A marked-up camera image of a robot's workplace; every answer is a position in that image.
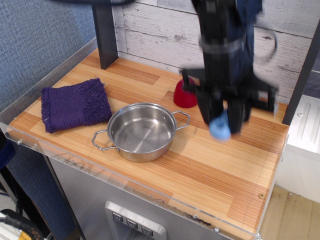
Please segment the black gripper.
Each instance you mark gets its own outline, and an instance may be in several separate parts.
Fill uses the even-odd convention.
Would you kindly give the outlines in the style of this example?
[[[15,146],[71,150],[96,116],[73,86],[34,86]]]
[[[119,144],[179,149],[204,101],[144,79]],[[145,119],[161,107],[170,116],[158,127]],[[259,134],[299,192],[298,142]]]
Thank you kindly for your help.
[[[224,111],[231,134],[241,131],[252,108],[276,112],[278,88],[258,78],[253,70],[254,47],[250,43],[201,42],[203,68],[182,69],[183,88],[196,94],[203,121],[210,122]]]

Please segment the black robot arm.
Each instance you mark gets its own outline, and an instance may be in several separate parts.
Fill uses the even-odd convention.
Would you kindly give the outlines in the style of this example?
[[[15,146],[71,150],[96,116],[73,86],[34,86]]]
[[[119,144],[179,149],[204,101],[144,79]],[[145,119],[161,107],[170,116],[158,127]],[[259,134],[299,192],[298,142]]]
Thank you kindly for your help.
[[[226,140],[241,131],[252,108],[277,109],[278,87],[254,73],[254,23],[260,0],[195,0],[203,68],[181,71],[210,134]]]

